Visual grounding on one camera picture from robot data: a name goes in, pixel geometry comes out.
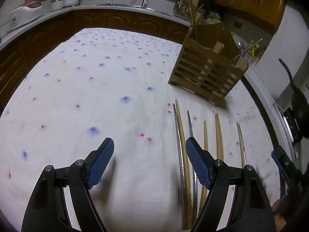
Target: cloth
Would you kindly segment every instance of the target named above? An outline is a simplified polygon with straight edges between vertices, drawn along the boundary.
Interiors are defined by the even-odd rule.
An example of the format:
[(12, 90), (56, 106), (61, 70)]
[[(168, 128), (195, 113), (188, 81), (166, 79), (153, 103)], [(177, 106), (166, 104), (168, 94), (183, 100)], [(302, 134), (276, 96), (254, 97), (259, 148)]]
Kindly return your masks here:
[[(181, 231), (175, 99), (185, 137), (189, 110), (202, 147), (207, 121), (214, 158), (214, 114), (219, 113), (225, 162), (241, 167), (238, 121), (247, 163), (260, 172), (270, 202), (279, 199), (271, 139), (249, 92), (239, 81), (221, 109), (169, 85), (180, 49), (149, 35), (90, 28), (60, 44), (30, 71), (0, 118), (0, 209), (17, 230), (44, 167), (70, 166), (110, 137), (115, 152), (101, 182), (90, 191), (106, 229)], [(71, 223), (79, 229), (68, 188), (65, 196)], [(219, 228), (226, 225), (232, 199), (233, 186)]]

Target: blue gripper pad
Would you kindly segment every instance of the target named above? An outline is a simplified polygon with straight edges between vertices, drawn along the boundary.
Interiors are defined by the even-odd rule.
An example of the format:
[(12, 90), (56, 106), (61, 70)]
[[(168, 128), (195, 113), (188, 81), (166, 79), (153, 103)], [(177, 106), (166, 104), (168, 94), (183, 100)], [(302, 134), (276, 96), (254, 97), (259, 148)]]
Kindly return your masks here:
[(114, 141), (111, 138), (106, 138), (105, 141), (100, 145), (98, 150), (99, 154), (97, 155), (96, 159), (92, 162), (92, 165), (89, 170), (89, 179), (87, 181), (88, 189), (91, 189), (93, 186), (99, 183), (102, 174), (104, 173), (107, 164), (109, 163), (109, 160), (111, 159), (114, 153)]
[(202, 148), (199, 146), (199, 144), (193, 137), (187, 139), (186, 151), (190, 159), (190, 162), (193, 166), (193, 169), (197, 175), (198, 180), (202, 185), (204, 185), (207, 189), (209, 189), (213, 184), (209, 168), (210, 164), (208, 163), (208, 162), (212, 163), (213, 161), (212, 156), (210, 155), (210, 153), (208, 153), (208, 151), (202, 150)]

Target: metal chopstick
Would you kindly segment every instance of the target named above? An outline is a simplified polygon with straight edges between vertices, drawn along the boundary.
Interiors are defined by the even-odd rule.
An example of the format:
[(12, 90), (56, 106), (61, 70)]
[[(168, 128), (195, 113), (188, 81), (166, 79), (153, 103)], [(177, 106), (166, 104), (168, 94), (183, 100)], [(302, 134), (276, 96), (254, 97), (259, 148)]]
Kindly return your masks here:
[[(193, 131), (192, 131), (192, 124), (191, 124), (191, 119), (190, 119), (190, 114), (189, 111), (187, 111), (187, 116), (188, 116), (188, 123), (189, 123), (189, 132), (190, 132), (190, 137), (193, 137)], [(193, 169), (193, 205), (192, 205), (192, 217), (193, 217), (193, 224), (196, 221), (197, 217), (197, 176), (196, 173)]]
[(185, 192), (185, 185), (184, 185), (184, 166), (183, 166), (183, 157), (182, 157), (182, 149), (180, 143), (180, 136), (179, 136), (179, 128), (178, 128), (178, 120), (177, 120), (177, 113), (175, 104), (173, 104), (174, 109), (174, 118), (175, 118), (175, 126), (176, 126), (176, 136), (177, 136), (177, 147), (178, 147), (178, 158), (179, 158), (179, 168), (180, 168), (180, 192), (181, 192), (181, 217), (182, 217), (182, 230), (186, 230), (187, 227), (187, 196)]

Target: utensil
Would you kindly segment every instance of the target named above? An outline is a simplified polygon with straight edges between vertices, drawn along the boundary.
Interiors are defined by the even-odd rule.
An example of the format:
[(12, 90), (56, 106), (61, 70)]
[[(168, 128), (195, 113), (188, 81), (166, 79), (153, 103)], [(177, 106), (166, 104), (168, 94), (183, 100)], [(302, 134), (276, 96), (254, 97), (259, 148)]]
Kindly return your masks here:
[(238, 131), (238, 138), (239, 138), (239, 146), (240, 146), (240, 157), (241, 157), (241, 167), (244, 168), (246, 163), (246, 153), (245, 153), (245, 145), (243, 135), (241, 133), (240, 125), (237, 122), (237, 131)]
[(240, 57), (242, 54), (244, 54), (245, 52), (247, 52), (248, 50), (250, 50), (251, 48), (253, 48), (254, 46), (256, 46), (260, 41), (262, 41), (262, 38), (260, 40), (258, 40), (257, 42), (253, 43), (251, 46), (249, 46), (247, 49), (243, 50), (242, 52), (240, 52), (240, 54), (238, 54), (236, 57), (232, 58), (230, 60), (230, 63), (233, 62), (236, 58)]
[(176, 104), (176, 113), (177, 113), (177, 120), (178, 120), (178, 128), (179, 128), (179, 137), (180, 137), (180, 145), (182, 150), (183, 156), (183, 168), (184, 168), (184, 185), (185, 191), (187, 196), (187, 226), (186, 229), (192, 228), (192, 205), (191, 205), (191, 183), (190, 183), (190, 171), (189, 171), (189, 162), (188, 162), (188, 155), (186, 152), (186, 142), (184, 138), (183, 126), (181, 121), (181, 115), (178, 105), (178, 100), (175, 100)]
[[(188, 116), (190, 137), (193, 137), (192, 124), (191, 124), (189, 111), (187, 111), (187, 116)], [(196, 173), (193, 169), (193, 205), (192, 205), (192, 217), (193, 217), (192, 222), (193, 222), (193, 224), (196, 221), (196, 216), (197, 216), (197, 176), (196, 176)]]
[(178, 148), (178, 159), (179, 159), (179, 168), (180, 168), (180, 193), (181, 193), (181, 229), (186, 230), (187, 227), (187, 195), (185, 192), (185, 184), (184, 184), (184, 165), (183, 165), (183, 155), (180, 145), (180, 136), (179, 136), (179, 127), (177, 120), (177, 113), (175, 104), (173, 104), (174, 110), (174, 118), (175, 118), (175, 126), (176, 126), (176, 136), (177, 136), (177, 148)]
[(190, 4), (191, 23), (193, 27), (194, 40), (198, 41), (197, 29), (196, 29), (196, 24), (195, 24), (195, 16), (194, 16), (194, 7), (193, 7), (192, 0), (189, 0), (189, 4)]
[(219, 114), (216, 113), (215, 115), (215, 121), (216, 121), (216, 137), (217, 137), (217, 159), (224, 160), (223, 156), (223, 142), (222, 142), (222, 133), (221, 133), (221, 125), (220, 125), (220, 119)]
[(287, 65), (279, 58), (279, 62), (284, 67), (286, 72), (288, 73), (290, 85), (293, 89), (292, 95), (292, 112), (293, 118), (295, 119), (300, 135), (304, 136), (305, 138), (309, 138), (309, 105), (307, 99), (303, 92), (296, 87), (292, 74), (287, 67)]
[[(204, 121), (204, 150), (208, 151), (208, 136), (207, 136), (207, 126), (206, 126), (206, 121)], [(207, 198), (207, 188), (202, 185), (202, 191), (200, 193), (200, 209), (199, 209), (199, 214), (204, 206), (204, 203)]]

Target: dish rack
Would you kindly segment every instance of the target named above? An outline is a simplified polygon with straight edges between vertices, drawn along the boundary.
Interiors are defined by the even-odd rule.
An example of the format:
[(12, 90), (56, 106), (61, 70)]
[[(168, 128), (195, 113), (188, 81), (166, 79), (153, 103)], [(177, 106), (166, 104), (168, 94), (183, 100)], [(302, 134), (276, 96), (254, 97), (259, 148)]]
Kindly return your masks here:
[(200, 41), (192, 39), (191, 26), (168, 83), (185, 88), (218, 105), (244, 75), (248, 62), (240, 58), (230, 63), (229, 60), (239, 54), (239, 49), (225, 23), (197, 25), (197, 30), (199, 39), (204, 41), (203, 46)]

